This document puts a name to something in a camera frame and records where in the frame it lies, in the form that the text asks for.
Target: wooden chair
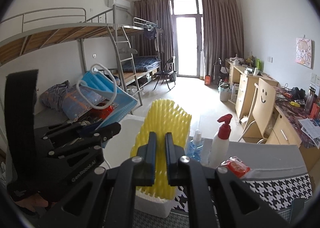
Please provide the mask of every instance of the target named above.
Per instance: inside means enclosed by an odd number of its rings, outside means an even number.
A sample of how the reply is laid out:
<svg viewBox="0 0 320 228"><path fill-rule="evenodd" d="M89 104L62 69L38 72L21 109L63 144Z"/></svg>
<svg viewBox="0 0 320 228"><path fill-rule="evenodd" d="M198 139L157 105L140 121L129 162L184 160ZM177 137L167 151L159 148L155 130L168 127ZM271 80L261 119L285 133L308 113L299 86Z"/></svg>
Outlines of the wooden chair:
<svg viewBox="0 0 320 228"><path fill-rule="evenodd" d="M162 81L161 84L163 84L163 82L164 82L164 80L165 80L166 83L167 83L167 86L168 86L169 90L171 90L173 87L176 86L176 81L174 80L174 77L173 77L174 86L173 86L171 89L170 89L169 84L168 84L168 81L167 81L167 76L172 75L173 72L174 72L174 70L173 70L174 59L175 59L175 56L173 56L172 58L170 58L170 59L165 63L165 66L164 66L164 68L162 69L162 71L156 72L156 73L154 74L156 77L159 77L154 89L156 89L157 84L158 84L158 82L159 82L159 80L160 80L160 78L161 78L162 76L164 76L164 79L163 79L163 81Z"/></svg>
<svg viewBox="0 0 320 228"><path fill-rule="evenodd" d="M259 140L258 143L262 143L267 140L264 133L267 130L269 121L272 117L275 101L276 90L264 80L259 79L259 85L255 89L246 128L238 142L254 123L258 126L262 136L262 139Z"/></svg>

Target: human hand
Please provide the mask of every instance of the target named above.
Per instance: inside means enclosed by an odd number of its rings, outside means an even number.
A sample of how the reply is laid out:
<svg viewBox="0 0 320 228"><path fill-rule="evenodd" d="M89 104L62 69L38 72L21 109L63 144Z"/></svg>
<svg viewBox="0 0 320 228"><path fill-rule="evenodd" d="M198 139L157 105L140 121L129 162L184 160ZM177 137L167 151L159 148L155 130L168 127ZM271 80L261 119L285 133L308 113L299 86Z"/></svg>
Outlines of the human hand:
<svg viewBox="0 0 320 228"><path fill-rule="evenodd" d="M27 208L31 212L35 212L35 207L47 207L48 202L44 200L39 194L34 194L32 196L29 196L28 198L25 198L21 201L15 202L16 205Z"/></svg>

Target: door frame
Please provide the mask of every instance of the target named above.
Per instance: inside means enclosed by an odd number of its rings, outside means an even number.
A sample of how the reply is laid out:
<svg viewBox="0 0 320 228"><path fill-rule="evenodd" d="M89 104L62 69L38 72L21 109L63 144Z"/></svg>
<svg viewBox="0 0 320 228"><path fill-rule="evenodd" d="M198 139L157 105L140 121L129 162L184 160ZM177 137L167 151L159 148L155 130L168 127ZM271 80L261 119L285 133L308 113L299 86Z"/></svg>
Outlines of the door frame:
<svg viewBox="0 0 320 228"><path fill-rule="evenodd" d="M202 14L199 14L199 3L196 0L197 14L185 14L185 15L175 15L174 14L174 0L170 0L172 7L172 27L173 27L173 52L175 54L175 70L177 71L177 76L179 77L190 77L190 78L200 78L200 60L202 51L202 30L201 30L201 18ZM197 35L197 75L180 75L179 74L179 56L178 56L178 36L177 36L177 23L176 19L180 17L196 18L196 35Z"/></svg>

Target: metal screw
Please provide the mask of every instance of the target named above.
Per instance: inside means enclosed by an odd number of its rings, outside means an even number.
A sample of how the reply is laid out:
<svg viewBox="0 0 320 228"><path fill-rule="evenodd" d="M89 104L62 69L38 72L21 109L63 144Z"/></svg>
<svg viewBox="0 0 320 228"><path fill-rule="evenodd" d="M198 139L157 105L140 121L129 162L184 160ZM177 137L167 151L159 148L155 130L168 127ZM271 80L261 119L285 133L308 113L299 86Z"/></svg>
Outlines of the metal screw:
<svg viewBox="0 0 320 228"><path fill-rule="evenodd" d="M140 156L135 156L131 159L134 163L139 163L142 161L142 157Z"/></svg>
<svg viewBox="0 0 320 228"><path fill-rule="evenodd" d="M190 161L190 158L189 158L188 156L182 156L182 157L180 158L180 161L181 161L182 163L188 163L188 162Z"/></svg>
<svg viewBox="0 0 320 228"><path fill-rule="evenodd" d="M228 169L226 167L220 166L220 167L217 167L217 171L221 174L225 174L228 172Z"/></svg>
<svg viewBox="0 0 320 228"><path fill-rule="evenodd" d="M104 167L96 167L96 168L94 169L94 172L95 172L95 174L97 174L97 175L101 175L101 174L103 174L103 173L105 172L105 168L104 168Z"/></svg>

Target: light switch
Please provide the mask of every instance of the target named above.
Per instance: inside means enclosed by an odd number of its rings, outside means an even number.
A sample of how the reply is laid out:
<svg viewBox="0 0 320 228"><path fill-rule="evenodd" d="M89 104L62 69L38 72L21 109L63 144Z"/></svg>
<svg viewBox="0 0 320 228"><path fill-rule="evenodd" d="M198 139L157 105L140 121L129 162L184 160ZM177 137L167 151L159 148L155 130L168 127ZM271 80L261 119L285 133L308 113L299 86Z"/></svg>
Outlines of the light switch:
<svg viewBox="0 0 320 228"><path fill-rule="evenodd" d="M310 79L311 83L314 83L314 84L316 83L316 77L317 77L316 74L311 73L311 79Z"/></svg>
<svg viewBox="0 0 320 228"><path fill-rule="evenodd" d="M316 86L320 86L320 76L316 76Z"/></svg>

